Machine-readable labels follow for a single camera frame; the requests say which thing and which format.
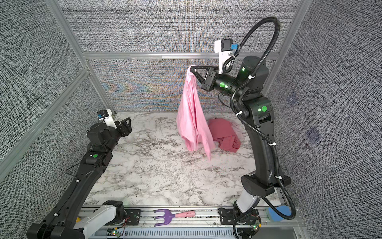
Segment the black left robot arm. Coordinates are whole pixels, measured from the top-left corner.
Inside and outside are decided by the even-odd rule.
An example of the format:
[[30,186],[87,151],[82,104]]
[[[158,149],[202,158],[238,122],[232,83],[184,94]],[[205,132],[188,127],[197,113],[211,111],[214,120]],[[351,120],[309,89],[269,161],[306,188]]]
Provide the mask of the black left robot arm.
[[72,182],[56,206],[39,224],[27,230],[29,239],[88,239],[107,223],[122,223],[125,218],[123,203],[111,201],[101,206],[91,216],[77,221],[78,214],[91,189],[107,169],[112,151],[122,137],[132,132],[131,119],[115,121],[109,126],[105,121],[87,131],[90,142],[87,151],[77,164]]

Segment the light pink cloth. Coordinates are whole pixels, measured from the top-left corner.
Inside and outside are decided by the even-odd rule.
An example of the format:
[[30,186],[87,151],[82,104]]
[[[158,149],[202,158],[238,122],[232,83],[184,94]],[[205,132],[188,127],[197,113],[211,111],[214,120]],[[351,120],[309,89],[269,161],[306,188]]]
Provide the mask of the light pink cloth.
[[211,160],[215,144],[203,113],[197,87],[197,78],[188,68],[177,113],[177,128],[188,151],[197,151],[201,143],[208,160]]

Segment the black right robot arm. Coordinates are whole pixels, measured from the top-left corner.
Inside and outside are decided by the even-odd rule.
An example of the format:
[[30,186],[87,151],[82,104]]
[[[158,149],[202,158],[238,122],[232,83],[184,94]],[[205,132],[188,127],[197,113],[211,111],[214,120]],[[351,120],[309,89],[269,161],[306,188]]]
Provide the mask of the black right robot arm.
[[291,179],[283,173],[276,151],[273,105],[262,94],[269,74],[265,61],[246,56],[236,77],[213,66],[192,66],[190,72],[203,90],[233,97],[234,112],[245,126],[255,158],[255,171],[241,177],[244,190],[239,199],[232,210],[220,208],[220,218],[233,226],[237,239],[251,239],[258,233],[262,219],[256,206],[261,200],[282,219],[294,219],[295,205],[286,190]]

